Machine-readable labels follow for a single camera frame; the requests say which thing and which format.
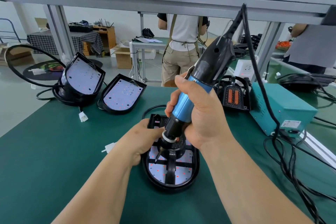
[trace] gray shirt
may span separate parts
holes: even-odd
[[[308,25],[289,48],[290,62],[333,67],[336,61],[336,26]]]

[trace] hand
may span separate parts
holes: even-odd
[[[141,120],[120,138],[115,145],[115,147],[124,151],[125,154],[130,154],[133,166],[139,164],[141,154],[148,151],[153,142],[161,137],[164,131],[164,128],[147,128],[148,122],[149,119]]]
[[[226,135],[232,135],[226,121],[221,102],[212,90],[209,94],[197,83],[183,78],[185,74],[175,77],[178,90],[174,91],[167,103],[165,113],[170,117],[181,92],[187,94],[195,107],[191,113],[192,123],[185,129],[185,136],[193,146],[202,151],[202,147],[208,143],[216,143]]]

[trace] apron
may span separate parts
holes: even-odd
[[[166,45],[166,48],[165,48],[165,51],[163,52],[163,56],[162,56],[162,62],[163,62],[163,57],[165,56],[166,54],[166,50],[170,44],[171,41],[174,41],[174,42],[178,42],[178,43],[181,43],[182,45],[186,45],[186,44],[194,44],[195,45],[195,48],[196,48],[196,52],[198,54],[198,57],[200,56],[200,50],[198,48],[198,41],[201,43],[201,44],[205,44],[204,41],[201,40],[200,36],[201,36],[201,29],[202,29],[202,22],[203,22],[203,16],[200,16],[199,17],[199,22],[198,22],[198,35],[197,35],[197,40],[196,42],[193,42],[193,43],[189,43],[189,42],[181,42],[181,41],[177,41],[177,40],[173,40],[172,39],[172,35],[173,35],[173,30],[174,30],[174,26],[175,26],[175,22],[176,22],[176,17],[177,17],[177,14],[174,14],[173,16],[173,20],[171,22],[171,27],[170,27],[170,33],[169,33],[169,39],[168,39],[168,43]]]

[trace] teal power supply box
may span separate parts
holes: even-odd
[[[264,87],[280,129],[286,130],[290,137],[297,137],[313,120],[317,109],[279,84],[265,83]],[[267,136],[272,135],[276,124],[267,111],[257,82],[252,84],[251,105],[250,114],[254,120]]]

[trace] electric screwdriver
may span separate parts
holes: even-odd
[[[224,35],[217,37],[196,64],[188,70],[186,79],[197,83],[207,93],[211,91],[213,86],[222,79],[230,63],[235,59],[232,37],[242,19],[242,10],[240,10],[228,31]],[[160,150],[156,160],[158,160],[162,151],[171,149],[171,146],[181,136],[185,127],[189,125],[193,108],[194,104],[188,98],[188,95],[181,93],[166,123],[165,131],[158,141]]]

